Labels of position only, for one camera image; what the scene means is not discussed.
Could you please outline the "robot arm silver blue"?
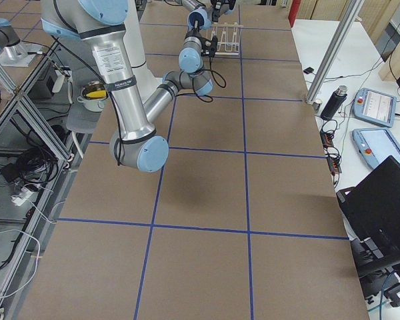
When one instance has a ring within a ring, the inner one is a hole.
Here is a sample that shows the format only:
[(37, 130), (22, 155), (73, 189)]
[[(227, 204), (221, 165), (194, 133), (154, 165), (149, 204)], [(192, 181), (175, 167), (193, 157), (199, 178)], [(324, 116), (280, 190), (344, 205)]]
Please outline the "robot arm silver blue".
[(165, 3), (184, 7), (191, 12), (190, 19), (194, 17), (193, 12), (196, 12), (204, 19), (217, 23), (222, 15), (230, 14), (234, 10), (236, 0), (210, 0), (209, 4), (207, 1), (198, 0), (174, 0), (165, 1)]
[(160, 170), (169, 154), (166, 139), (153, 121), (176, 95), (191, 89), (206, 96), (213, 88), (209, 71), (171, 71), (142, 101), (137, 79), (123, 44), (128, 1), (42, 1), (43, 30), (54, 37), (79, 39), (92, 50), (99, 79), (111, 98), (118, 120), (110, 152), (119, 165), (142, 172)]

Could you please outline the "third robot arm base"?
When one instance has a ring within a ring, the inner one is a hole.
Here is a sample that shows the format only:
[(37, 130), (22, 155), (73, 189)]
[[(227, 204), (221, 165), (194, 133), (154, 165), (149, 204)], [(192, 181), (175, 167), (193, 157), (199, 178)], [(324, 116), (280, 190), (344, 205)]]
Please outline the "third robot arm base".
[(0, 18), (0, 64), (4, 67), (28, 67), (33, 59), (10, 22)]

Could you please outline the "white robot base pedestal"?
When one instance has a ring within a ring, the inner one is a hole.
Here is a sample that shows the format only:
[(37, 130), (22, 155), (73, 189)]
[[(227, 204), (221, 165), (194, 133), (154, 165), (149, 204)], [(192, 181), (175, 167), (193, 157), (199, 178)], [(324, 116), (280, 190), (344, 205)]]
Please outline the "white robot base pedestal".
[(126, 34), (123, 37), (123, 42), (132, 71), (137, 80), (138, 90), (142, 100), (144, 100), (152, 95), (159, 84), (161, 84), (161, 80), (153, 75), (147, 65), (135, 1), (128, 0), (127, 4), (128, 10), (125, 18)]

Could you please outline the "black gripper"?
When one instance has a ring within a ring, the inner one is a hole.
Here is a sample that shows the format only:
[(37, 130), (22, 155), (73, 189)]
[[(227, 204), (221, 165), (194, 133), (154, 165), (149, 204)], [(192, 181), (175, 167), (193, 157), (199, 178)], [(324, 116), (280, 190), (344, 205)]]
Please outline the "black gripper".
[(185, 40), (186, 41), (200, 42), (201, 41), (201, 34), (200, 34), (200, 31), (199, 31), (199, 28), (198, 27), (190, 28), (186, 33)]
[(235, 0), (211, 0), (210, 18), (218, 22), (220, 16), (230, 14), (235, 7)]

